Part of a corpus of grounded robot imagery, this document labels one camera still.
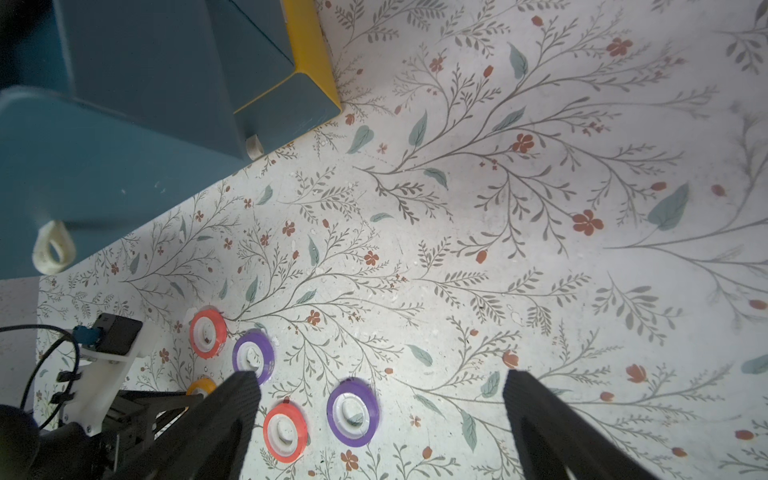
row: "blue connector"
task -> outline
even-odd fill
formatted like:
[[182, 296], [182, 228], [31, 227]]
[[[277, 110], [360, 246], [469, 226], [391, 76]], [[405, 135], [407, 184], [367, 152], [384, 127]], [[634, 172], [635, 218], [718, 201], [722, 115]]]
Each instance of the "blue connector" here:
[[88, 326], [78, 325], [72, 330], [72, 336], [75, 342], [83, 346], [93, 346], [101, 338], [102, 330], [93, 329]]

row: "floral tablecloth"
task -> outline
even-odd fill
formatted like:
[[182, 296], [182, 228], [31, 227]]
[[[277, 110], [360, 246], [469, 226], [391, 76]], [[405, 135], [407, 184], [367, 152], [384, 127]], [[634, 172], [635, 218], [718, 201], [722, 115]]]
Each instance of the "floral tablecloth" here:
[[[661, 478], [765, 478], [768, 2], [316, 7], [342, 115], [43, 278], [40, 321], [162, 325], [125, 379], [150, 390], [223, 381], [265, 329], [243, 478], [518, 478], [508, 369]], [[349, 376], [382, 410], [365, 448], [326, 421]], [[261, 430], [286, 396], [311, 440], [290, 465]]]

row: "white handle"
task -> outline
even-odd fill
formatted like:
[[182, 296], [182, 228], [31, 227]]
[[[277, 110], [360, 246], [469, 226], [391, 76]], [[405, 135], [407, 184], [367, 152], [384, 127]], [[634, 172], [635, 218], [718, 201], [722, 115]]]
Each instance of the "white handle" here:
[[[58, 260], [51, 255], [51, 247], [56, 250]], [[35, 248], [32, 249], [32, 263], [38, 272], [54, 275], [63, 271], [78, 255], [69, 232], [60, 220], [51, 220], [38, 231]]]

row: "black clamp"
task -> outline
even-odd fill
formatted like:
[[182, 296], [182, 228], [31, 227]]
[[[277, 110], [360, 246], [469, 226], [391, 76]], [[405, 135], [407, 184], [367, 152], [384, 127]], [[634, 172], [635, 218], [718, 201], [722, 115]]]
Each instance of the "black clamp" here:
[[51, 396], [51, 403], [58, 405], [59, 403], [69, 402], [74, 398], [74, 393], [56, 392]]
[[82, 373], [75, 373], [75, 372], [59, 372], [58, 375], [56, 375], [56, 381], [57, 382], [70, 382], [72, 380], [79, 380], [80, 377], [82, 377]]

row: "orange tape roll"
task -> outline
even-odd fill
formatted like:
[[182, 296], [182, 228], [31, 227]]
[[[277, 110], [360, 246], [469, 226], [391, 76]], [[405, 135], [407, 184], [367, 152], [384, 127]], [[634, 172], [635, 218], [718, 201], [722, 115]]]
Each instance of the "orange tape roll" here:
[[194, 395], [196, 393], [202, 393], [203, 397], [209, 396], [211, 392], [216, 389], [216, 383], [208, 377], [192, 382], [190, 388], [187, 389], [187, 395]]
[[192, 350], [201, 359], [212, 359], [224, 348], [227, 341], [227, 324], [216, 310], [199, 312], [190, 325]]
[[263, 432], [266, 449], [282, 463], [295, 462], [309, 438], [304, 416], [287, 400], [266, 414]]

